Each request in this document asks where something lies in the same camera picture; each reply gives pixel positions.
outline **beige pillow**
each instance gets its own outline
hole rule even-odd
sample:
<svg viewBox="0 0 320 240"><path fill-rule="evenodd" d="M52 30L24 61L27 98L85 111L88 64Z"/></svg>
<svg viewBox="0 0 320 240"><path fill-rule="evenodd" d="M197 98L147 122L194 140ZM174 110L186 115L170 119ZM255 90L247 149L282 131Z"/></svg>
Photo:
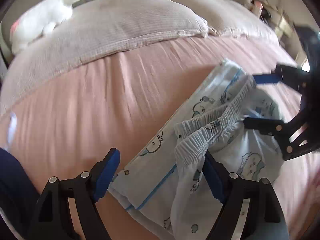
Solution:
<svg viewBox="0 0 320 240"><path fill-rule="evenodd" d="M241 4L231 0L172 0L193 10L208 22L216 36L265 39L279 44L274 31Z"/></svg>
<svg viewBox="0 0 320 240"><path fill-rule="evenodd" d="M3 88L7 107L30 89L82 64L157 41L208 35L205 20L170 0L95 0L30 44L12 61Z"/></svg>

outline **cartoon print fabric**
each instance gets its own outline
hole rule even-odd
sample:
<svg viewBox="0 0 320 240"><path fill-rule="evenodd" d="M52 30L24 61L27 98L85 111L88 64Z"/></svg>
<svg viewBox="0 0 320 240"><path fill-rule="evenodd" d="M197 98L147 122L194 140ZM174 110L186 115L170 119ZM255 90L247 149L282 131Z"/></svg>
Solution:
<svg viewBox="0 0 320 240"><path fill-rule="evenodd" d="M118 173L108 190L160 239L206 239L222 207L201 171L206 150L244 179L274 181L283 163L276 141L244 129L242 120L279 115L277 105L256 88L253 78L225 60ZM241 214L248 205L244 201ZM240 216L233 239L241 235L245 217Z"/></svg>

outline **pillow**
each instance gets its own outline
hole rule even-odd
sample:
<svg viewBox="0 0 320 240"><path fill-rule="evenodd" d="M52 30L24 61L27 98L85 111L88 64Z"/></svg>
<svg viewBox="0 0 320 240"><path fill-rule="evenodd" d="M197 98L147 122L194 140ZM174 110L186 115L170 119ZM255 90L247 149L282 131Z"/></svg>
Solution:
<svg viewBox="0 0 320 240"><path fill-rule="evenodd" d="M41 34L49 34L72 16L72 4L80 0L43 0L26 11L10 29L12 53L18 54Z"/></svg>
<svg viewBox="0 0 320 240"><path fill-rule="evenodd" d="M274 31L241 4L231 0L172 0L193 10L208 22L216 36L254 37L279 44Z"/></svg>
<svg viewBox="0 0 320 240"><path fill-rule="evenodd" d="M3 84L13 95L7 98L7 106L43 82L90 61L193 35L206 37L207 22L170 0L85 3L76 7L72 17L50 35L37 39L14 58Z"/></svg>

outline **stuffed animal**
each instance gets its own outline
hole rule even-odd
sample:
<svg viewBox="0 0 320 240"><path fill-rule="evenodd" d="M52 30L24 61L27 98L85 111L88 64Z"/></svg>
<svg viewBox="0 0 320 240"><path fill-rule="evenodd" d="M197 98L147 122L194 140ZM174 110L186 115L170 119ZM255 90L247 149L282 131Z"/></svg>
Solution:
<svg viewBox="0 0 320 240"><path fill-rule="evenodd" d="M41 35L47 35L72 16L72 4L80 0L43 0L26 11L11 27L12 53L18 54Z"/></svg>

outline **metal pin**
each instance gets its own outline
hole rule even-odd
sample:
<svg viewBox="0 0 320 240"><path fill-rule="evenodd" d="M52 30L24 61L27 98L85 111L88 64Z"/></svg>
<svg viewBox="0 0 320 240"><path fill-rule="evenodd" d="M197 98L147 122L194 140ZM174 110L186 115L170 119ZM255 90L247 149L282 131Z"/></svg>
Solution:
<svg viewBox="0 0 320 240"><path fill-rule="evenodd" d="M55 183L57 181L57 177L51 177L50 179L49 179L49 182L50 183Z"/></svg>
<svg viewBox="0 0 320 240"><path fill-rule="evenodd" d="M237 179L238 178L238 174L236 174L235 172L230 172L229 173L230 178L232 179Z"/></svg>
<svg viewBox="0 0 320 240"><path fill-rule="evenodd" d="M268 180L267 178L262 178L262 179L261 179L261 182L262 182L263 184L269 184L269 180Z"/></svg>
<svg viewBox="0 0 320 240"><path fill-rule="evenodd" d="M90 175L90 173L87 172L87 171L84 171L84 172L81 173L81 177L82 178L87 178L87 177L89 177L89 175Z"/></svg>
<svg viewBox="0 0 320 240"><path fill-rule="evenodd" d="M292 153L292 151L293 151L293 148L291 146L288 146L287 147L287 153Z"/></svg>

